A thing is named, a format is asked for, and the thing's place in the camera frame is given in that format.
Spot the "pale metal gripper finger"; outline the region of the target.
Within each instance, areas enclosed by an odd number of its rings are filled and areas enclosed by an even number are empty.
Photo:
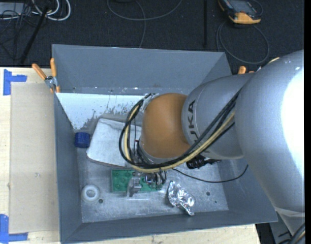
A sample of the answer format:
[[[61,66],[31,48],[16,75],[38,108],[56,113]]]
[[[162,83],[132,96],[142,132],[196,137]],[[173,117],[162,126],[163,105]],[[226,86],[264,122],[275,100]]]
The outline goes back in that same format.
[[[141,184],[128,184],[127,186],[127,197],[133,197],[142,189]]]
[[[132,173],[132,178],[131,178],[131,181],[132,181],[132,184],[134,185],[140,185],[141,184],[141,178],[143,177],[143,173],[141,172],[138,172],[138,171],[134,171]]]

